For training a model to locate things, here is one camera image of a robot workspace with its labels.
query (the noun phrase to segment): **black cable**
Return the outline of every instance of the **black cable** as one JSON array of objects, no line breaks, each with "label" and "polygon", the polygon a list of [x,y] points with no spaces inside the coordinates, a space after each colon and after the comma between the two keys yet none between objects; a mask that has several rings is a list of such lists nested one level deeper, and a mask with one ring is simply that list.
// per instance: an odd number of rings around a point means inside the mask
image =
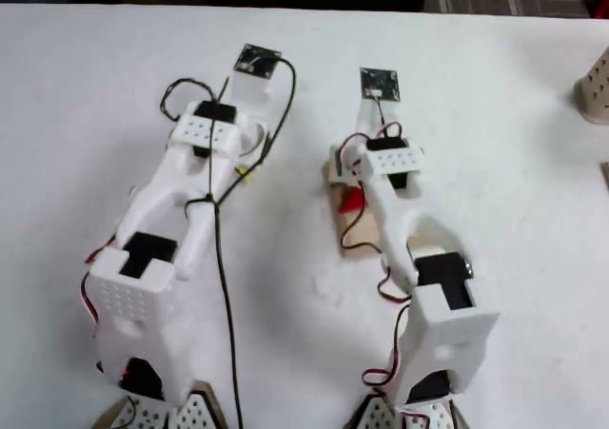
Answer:
[{"label": "black cable", "polygon": [[[377,103],[377,107],[379,108],[379,114],[381,115],[381,127],[384,127],[384,114],[383,109],[381,108],[381,100],[375,97],[374,101]],[[386,129],[383,130],[383,136],[389,137],[389,133],[387,133]]]},{"label": "black cable", "polygon": [[211,100],[213,102],[217,102],[218,101],[216,99],[216,95],[213,93],[213,90],[207,84],[204,84],[203,82],[200,82],[200,81],[195,80],[195,79],[190,79],[190,78],[178,79],[175,82],[173,82],[171,85],[169,85],[169,87],[167,87],[167,89],[165,90],[165,93],[163,94],[163,98],[161,99],[161,104],[159,106],[159,109],[163,112],[163,114],[166,117],[168,117],[168,119],[171,120],[172,122],[177,122],[178,120],[180,120],[180,115],[171,115],[169,113],[169,111],[167,110],[166,101],[167,101],[167,98],[173,92],[173,90],[177,86],[179,86],[181,84],[192,84],[192,85],[196,85],[198,87],[201,87],[205,91],[207,91],[207,93],[209,93],[209,97],[211,98]]},{"label": "black cable", "polygon": [[[174,83],[172,83],[169,87],[167,87],[167,90],[166,90],[165,94],[163,95],[163,100],[161,101],[161,111],[170,120],[172,120],[174,122],[177,121],[180,117],[171,116],[167,112],[167,109],[165,108],[165,102],[167,100],[167,97],[171,94],[171,92],[178,85],[180,85],[181,83],[184,83],[184,82],[193,83],[195,85],[198,85],[198,86],[206,89],[207,92],[209,93],[209,96],[211,97],[211,101],[213,101],[214,103],[219,103],[225,94],[226,87],[228,85],[228,77],[226,77],[225,82],[222,86],[222,91],[220,92],[220,95],[218,96],[217,99],[216,99],[215,94],[213,93],[213,90],[210,87],[208,87],[203,82],[195,81],[193,79],[179,79],[179,80],[175,81]],[[209,161],[208,161],[209,179],[208,179],[207,195],[205,196],[205,198],[199,198],[199,199],[194,199],[194,200],[188,201],[184,206],[184,212],[187,215],[187,207],[190,204],[195,203],[195,202],[196,203],[207,202],[207,203],[213,204],[215,242],[216,242],[216,259],[218,262],[218,273],[220,274],[220,284],[222,286],[222,292],[223,292],[224,298],[225,298],[226,319],[228,322],[228,336],[229,336],[229,341],[230,341],[232,386],[233,386],[233,393],[235,396],[235,407],[236,407],[236,411],[237,411],[237,421],[238,421],[239,429],[243,429],[244,423],[243,423],[243,416],[242,416],[242,412],[241,412],[241,400],[239,399],[239,382],[237,380],[237,348],[236,348],[236,344],[235,344],[235,328],[234,328],[234,323],[233,323],[233,319],[232,319],[232,308],[230,306],[230,298],[228,296],[228,287],[226,284],[226,273],[225,273],[224,261],[222,259],[222,243],[221,243],[221,231],[220,231],[220,207],[219,207],[218,203],[216,203],[215,200],[213,199],[213,192],[212,192],[212,161],[213,161],[212,155],[213,155],[213,133],[214,133],[215,125],[216,125],[216,121],[214,119],[211,121],[211,127],[209,130],[209,157],[208,157],[208,159],[209,159]],[[123,429],[123,427],[128,427],[131,423],[132,423],[132,421],[130,421],[127,426],[121,426],[120,428],[112,428],[112,429]]]},{"label": "black cable", "polygon": [[376,245],[374,245],[371,242],[358,242],[357,244],[352,244],[352,245],[344,244],[344,238],[349,233],[349,231],[351,229],[353,229],[355,227],[355,225],[362,219],[363,212],[365,211],[365,192],[363,191],[362,182],[359,182],[359,185],[360,185],[360,189],[362,190],[362,207],[360,207],[360,211],[358,212],[356,217],[353,219],[351,224],[349,226],[347,226],[344,229],[343,234],[341,234],[341,248],[344,250],[353,250],[355,248],[360,248],[362,246],[371,246],[372,248],[374,248],[376,250],[377,253],[382,253],[381,249],[378,248]]},{"label": "black cable", "polygon": [[[212,99],[214,102],[220,102],[222,97],[225,94],[226,86],[228,85],[228,78],[226,78],[225,83],[222,87],[222,91],[220,92],[220,96],[218,99]],[[222,286],[222,292],[225,298],[225,308],[226,308],[226,320],[228,323],[228,337],[230,342],[230,363],[231,363],[231,373],[232,373],[232,387],[233,394],[235,398],[235,409],[237,412],[237,423],[239,429],[243,429],[243,415],[241,412],[241,400],[239,398],[239,381],[237,379],[237,347],[235,341],[235,327],[232,319],[232,308],[230,305],[230,297],[228,296],[228,285],[226,283],[226,273],[225,273],[225,265],[222,257],[222,236],[220,229],[220,206],[213,198],[212,192],[212,174],[213,174],[213,133],[216,125],[215,119],[211,121],[211,127],[209,130],[209,178],[208,178],[208,187],[207,187],[207,195],[205,198],[192,199],[188,201],[184,205],[184,211],[187,215],[187,207],[190,204],[194,203],[202,203],[207,202],[213,204],[213,213],[214,213],[214,230],[215,230],[215,243],[216,243],[216,261],[218,262],[218,273],[220,274],[220,284]]]},{"label": "black cable", "polygon": [[269,151],[272,149],[273,144],[275,144],[275,140],[277,139],[277,136],[279,136],[279,132],[282,130],[282,127],[284,126],[285,123],[285,118],[287,118],[287,114],[289,113],[290,109],[292,108],[292,101],[294,100],[294,94],[296,93],[296,82],[297,82],[297,77],[296,77],[296,69],[294,68],[294,66],[292,66],[292,64],[287,61],[284,58],[274,58],[273,59],[277,60],[278,63],[283,63],[285,64],[291,71],[292,73],[292,87],[291,87],[291,91],[289,93],[289,99],[287,100],[287,104],[285,105],[285,110],[284,110],[284,114],[282,115],[281,119],[279,120],[279,124],[277,125],[277,129],[275,130],[275,132],[273,133],[273,137],[267,139],[265,141],[265,146],[263,148],[263,151],[260,155],[260,158],[258,158],[258,160],[252,165],[250,166],[244,173],[242,173],[237,180],[235,180],[225,191],[225,194],[223,194],[220,199],[218,200],[218,204],[222,205],[222,203],[226,200],[226,198],[228,197],[228,195],[232,192],[233,189],[235,189],[235,187],[243,181],[243,179],[245,179],[256,167],[258,167],[259,165],[261,165],[265,159],[266,156],[268,155]]},{"label": "black cable", "polygon": [[131,418],[129,418],[129,421],[127,421],[126,423],[121,424],[120,426],[110,427],[109,429],[127,429],[135,421],[135,412],[137,411],[137,409],[135,408],[135,402],[133,401],[131,396],[127,396],[127,400],[131,404],[131,409],[133,410],[133,412],[131,413]]},{"label": "black cable", "polygon": [[241,414],[241,401],[239,400],[239,381],[237,380],[237,348],[235,342],[235,327],[232,321],[232,309],[230,308],[230,298],[228,297],[228,286],[226,284],[225,265],[222,259],[222,239],[220,234],[220,206],[213,203],[214,229],[216,238],[216,261],[218,262],[218,273],[220,274],[220,284],[225,297],[226,320],[228,321],[228,335],[230,336],[230,362],[232,368],[232,389],[235,397],[235,408],[237,409],[237,424],[239,429],[243,429],[244,422]]},{"label": "black cable", "polygon": [[[229,77],[226,77],[225,82],[222,85],[222,90],[220,91],[220,95],[218,96],[218,99],[217,99],[218,103],[220,101],[222,101],[222,98],[225,95],[226,87],[228,86],[228,80],[229,80]],[[211,128],[209,130],[209,179],[208,179],[208,185],[207,185],[207,195],[204,198],[190,199],[184,204],[184,214],[187,218],[188,218],[188,206],[189,205],[198,204],[198,203],[208,203],[208,202],[213,203],[214,202],[213,195],[211,193],[211,169],[212,169],[211,154],[213,152],[213,148],[212,148],[213,147],[213,131],[214,131],[215,126],[216,126],[216,120],[214,119],[211,121]]]}]

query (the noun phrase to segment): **red wire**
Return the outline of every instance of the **red wire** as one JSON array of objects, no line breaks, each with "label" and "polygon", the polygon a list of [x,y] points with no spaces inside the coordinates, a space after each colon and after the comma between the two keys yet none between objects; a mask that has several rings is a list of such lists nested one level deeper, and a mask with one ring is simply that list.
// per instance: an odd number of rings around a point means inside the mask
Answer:
[{"label": "red wire", "polygon": [[391,122],[391,123],[387,123],[385,126],[383,126],[381,129],[379,129],[379,132],[377,132],[377,135],[375,137],[379,137],[381,134],[383,134],[383,131],[388,130],[390,127],[392,127],[393,125],[397,125],[400,128],[400,133],[398,134],[400,137],[402,137],[402,124],[400,122]]},{"label": "red wire", "polygon": [[[112,242],[114,242],[115,236],[116,236],[115,234],[112,234],[110,236],[110,238],[106,241],[105,244],[103,244],[99,248],[96,248],[95,250],[93,250],[85,259],[85,263],[86,264],[95,263],[95,259],[97,258],[97,255],[99,254],[99,252],[102,251],[104,248],[106,248],[108,245],[110,245]],[[91,302],[91,299],[88,298],[87,279],[88,279],[88,272],[85,274],[85,277],[83,277],[83,280],[80,282],[80,295],[81,295],[81,298],[83,298],[83,303],[85,304],[85,307],[87,308],[91,317],[95,320],[95,323],[97,323],[99,321],[99,314],[97,313],[97,310],[95,309],[95,305],[93,305],[93,302]]]},{"label": "red wire", "polygon": [[387,267],[387,275],[384,279],[382,279],[379,284],[377,284],[377,291],[379,292],[379,294],[381,295],[381,297],[383,299],[385,299],[386,301],[390,301],[393,303],[405,303],[408,302],[412,299],[412,296],[406,296],[404,298],[399,298],[398,296],[393,296],[389,293],[385,293],[381,288],[383,287],[383,285],[385,283],[387,283],[389,281],[389,278],[391,277],[391,267]]},{"label": "red wire", "polygon": [[[402,319],[402,315],[409,306],[410,306],[410,304],[407,303],[404,307],[402,307],[400,309],[400,312],[398,313],[398,318],[396,319],[396,325],[393,330],[393,351],[391,352],[391,356],[392,356],[391,369],[386,370],[386,369],[379,369],[379,368],[371,368],[371,369],[364,370],[362,373],[362,381],[363,381],[363,384],[365,384],[366,386],[372,386],[372,387],[386,386],[388,383],[390,383],[395,378],[396,374],[398,373],[398,368],[400,366],[400,346],[398,343],[398,332],[399,332],[399,328],[400,328],[400,320]],[[377,382],[370,381],[366,378],[366,376],[368,376],[370,374],[385,375],[385,378],[380,381],[377,381]]]},{"label": "red wire", "polygon": [[337,153],[339,154],[339,161],[341,162],[341,166],[343,165],[343,150],[344,147],[348,144],[348,142],[353,139],[354,137],[364,137],[367,140],[370,139],[370,136],[368,136],[367,134],[364,134],[363,132],[354,132],[353,134],[351,134],[349,137],[347,137],[343,143],[341,144],[341,146],[339,146],[339,149],[336,150]]},{"label": "red wire", "polygon": [[91,251],[90,255],[88,255],[87,258],[85,259],[85,264],[93,264],[95,262],[95,258],[97,258],[97,255],[99,254],[99,252],[102,251],[104,248],[106,248],[108,245],[110,245],[112,242],[114,242],[115,238],[116,238],[116,234],[112,234],[110,236],[110,238],[106,241],[105,244],[103,244],[99,248],[96,248],[95,250]]},{"label": "red wire", "polygon": [[95,306],[91,302],[91,299],[88,298],[87,279],[88,279],[88,272],[85,274],[85,277],[83,277],[83,280],[80,282],[80,295],[83,298],[83,302],[85,303],[85,306],[87,307],[88,312],[90,313],[90,315],[93,317],[93,319],[97,323],[99,321],[99,315],[97,314],[97,310],[95,309]]}]

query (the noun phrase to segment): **white table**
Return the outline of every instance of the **white table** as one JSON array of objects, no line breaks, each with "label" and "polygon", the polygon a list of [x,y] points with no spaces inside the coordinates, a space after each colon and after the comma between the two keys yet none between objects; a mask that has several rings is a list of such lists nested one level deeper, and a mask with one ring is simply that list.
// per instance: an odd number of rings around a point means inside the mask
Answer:
[{"label": "white table", "polygon": [[[83,259],[160,160],[164,88],[185,75],[218,88],[245,42],[300,74],[275,177],[264,166],[223,211],[246,427],[342,427],[362,370],[386,361],[395,309],[375,293],[378,260],[339,258],[320,171],[354,127],[359,66],[399,72],[405,130],[501,298],[458,399],[472,426],[609,426],[609,128],[568,99],[608,23],[5,5],[0,37],[0,426],[86,427],[122,395],[94,367]],[[235,427],[213,264],[200,297],[198,371]]]}]

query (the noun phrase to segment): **wooden base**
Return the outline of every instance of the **wooden base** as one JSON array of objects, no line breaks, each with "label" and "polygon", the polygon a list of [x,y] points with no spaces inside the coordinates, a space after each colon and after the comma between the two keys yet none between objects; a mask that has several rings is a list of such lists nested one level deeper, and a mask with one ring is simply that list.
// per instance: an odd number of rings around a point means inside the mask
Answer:
[{"label": "wooden base", "polygon": [[[371,246],[361,246],[351,250],[341,247],[341,236],[343,235],[344,230],[353,222],[355,217],[357,217],[359,211],[344,214],[339,212],[339,208],[343,202],[343,193],[347,186],[345,184],[331,184],[328,179],[329,170],[329,163],[326,163],[324,165],[323,175],[328,189],[330,208],[332,210],[332,217],[334,219],[337,241],[341,254],[346,258],[353,259],[377,256],[378,253]],[[363,211],[362,218],[344,238],[345,245],[359,244],[362,242],[370,242],[371,244],[380,247],[379,228],[377,227],[374,215],[368,206],[366,206]],[[427,240],[422,233],[415,231],[413,235],[408,238],[408,245],[413,249],[433,244]]]}]

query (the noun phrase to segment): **plastic hinge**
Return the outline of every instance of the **plastic hinge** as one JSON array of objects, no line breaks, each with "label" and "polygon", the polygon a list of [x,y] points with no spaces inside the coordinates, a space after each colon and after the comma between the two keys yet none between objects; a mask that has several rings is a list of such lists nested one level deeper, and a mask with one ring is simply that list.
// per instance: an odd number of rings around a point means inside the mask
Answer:
[{"label": "plastic hinge", "polygon": [[[211,120],[184,114],[180,117],[178,125],[171,133],[170,141],[190,144],[200,148],[209,148],[209,133]],[[216,121],[213,127],[213,150],[229,155],[233,151],[234,142],[239,138],[239,129],[230,124]]]},{"label": "plastic hinge", "polygon": [[422,166],[423,155],[421,149],[417,146],[377,151],[368,150],[362,157],[362,174],[364,177],[419,171]]}]

